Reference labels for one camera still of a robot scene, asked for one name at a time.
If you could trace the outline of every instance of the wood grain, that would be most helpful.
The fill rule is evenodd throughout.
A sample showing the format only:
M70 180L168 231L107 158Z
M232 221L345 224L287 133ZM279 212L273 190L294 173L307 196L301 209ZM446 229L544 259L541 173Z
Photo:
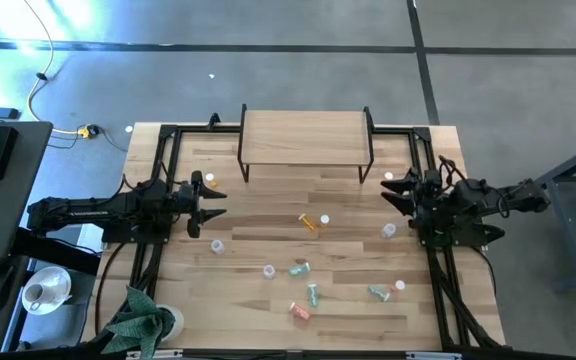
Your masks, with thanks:
M366 116L361 111L246 111L241 160L251 165L368 165Z
M135 126L125 173L131 183L147 180L159 124ZM431 127L436 155L464 169L454 127ZM186 134L176 180L193 170L212 172L227 199L203 201L205 208L228 212L190 239L185 222L173 228L164 248L155 300L179 308L185 328L172 348L256 348L328 350L437 350L439 337L424 250L406 219L379 197L383 173L403 176L410 166L408 144L396 136L375 136L375 164L363 186L356 168L263 166L244 183L236 161L234 134ZM297 217L331 222L317 233ZM381 227L395 223L392 240ZM226 252L215 255L210 241L221 239ZM100 273L114 246L102 257ZM101 301L105 324L125 297L135 246L126 245L109 269ZM455 249L464 301L489 334L504 337L486 263L470 249ZM286 270L307 260L312 272L291 278ZM272 264L278 276L265 280L262 267ZM369 284L387 286L403 279L407 288L382 303L368 294ZM306 285L317 283L320 304L308 307ZM295 301L308 308L309 322L288 312ZM447 307L456 339L454 314ZM94 336L94 306L89 306L83 339Z

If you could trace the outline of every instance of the wooden table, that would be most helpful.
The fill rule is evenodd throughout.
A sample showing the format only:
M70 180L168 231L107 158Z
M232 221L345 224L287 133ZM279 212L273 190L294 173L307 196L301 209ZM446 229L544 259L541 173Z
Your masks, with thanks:
M130 183L150 176L159 126L136 124L124 169ZM456 128L430 129L435 154L464 170ZM410 167L407 141L374 136L375 163L363 185L354 168L293 165L259 167L246 184L237 147L237 134L185 134L182 139L176 180L189 179L193 170L214 173L217 190L228 198L205 200L202 206L228 212L208 222L200 239L190 239L180 221L164 247L155 301L185 316L182 334L166 347L438 350L426 253L406 219L379 195L384 172L399 177ZM327 214L330 225L312 233L297 219L302 213L313 219ZM398 230L386 241L380 231L388 222ZM224 254L210 250L214 239L224 242ZM99 274L114 246L104 252ZM126 245L110 267L102 324L125 297L134 252L134 245ZM465 303L492 338L504 343L486 263L468 248L455 248L455 258ZM310 275L289 277L286 270L303 260L312 266ZM264 279L266 264L278 270L274 280ZM368 284L385 286L399 279L407 288L392 301L379 302L366 291ZM308 308L309 283L319 285L321 300L304 323L287 309L293 301ZM83 340L93 337L94 302L93 296ZM447 312L456 339L454 312L451 307Z

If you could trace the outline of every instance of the yellow object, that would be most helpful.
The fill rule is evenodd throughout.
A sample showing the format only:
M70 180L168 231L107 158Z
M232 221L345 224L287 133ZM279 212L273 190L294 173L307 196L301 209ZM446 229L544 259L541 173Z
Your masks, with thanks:
M77 130L77 134L84 139L88 139L90 137L90 130L88 130L88 127L86 126L82 129Z
M308 221L306 214L301 214L299 216L299 220L301 220L304 226L310 229L310 231L317 231L317 228L310 221Z

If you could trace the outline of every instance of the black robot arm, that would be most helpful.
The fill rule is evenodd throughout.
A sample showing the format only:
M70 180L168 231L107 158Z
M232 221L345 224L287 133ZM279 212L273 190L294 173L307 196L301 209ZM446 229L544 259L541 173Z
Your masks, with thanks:
M544 191L531 179L517 185L495 188L486 180L467 179L455 163L439 156L439 170L425 172L422 179L410 169L403 179L382 181L392 192L382 192L403 215L412 216L409 225L419 231L422 244L443 246L483 246L505 232L483 224L481 218L500 214L506 218L511 210L544 211L550 202ZM443 173L448 171L446 186ZM455 174L459 180L453 184Z
M226 195L207 188L200 171L192 173L191 183L179 184L178 191L169 192L165 182L151 180L135 187L128 185L130 191L117 191L105 199L48 197L28 206L27 227L37 235L45 235L66 225L95 224L105 230L124 229L124 234L135 239L139 234L165 231L181 215L188 214L188 234L197 238L200 225L226 212L200 209L199 199L221 199Z

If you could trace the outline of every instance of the white bottle cap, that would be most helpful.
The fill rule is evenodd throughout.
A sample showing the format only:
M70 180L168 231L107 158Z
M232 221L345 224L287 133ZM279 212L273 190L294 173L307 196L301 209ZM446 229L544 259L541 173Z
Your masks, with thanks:
M226 247L224 246L224 243L221 242L221 240L214 240L212 243L210 243L210 248L215 254L223 254L224 251L226 251Z
M397 227L395 224L386 224L383 229L381 229L381 237L384 239L390 239L395 232L397 231Z
M406 283L403 280L395 281L395 288L397 290L404 290L406 288Z
M272 280L277 276L277 272L272 265L264 266L264 277L268 280Z

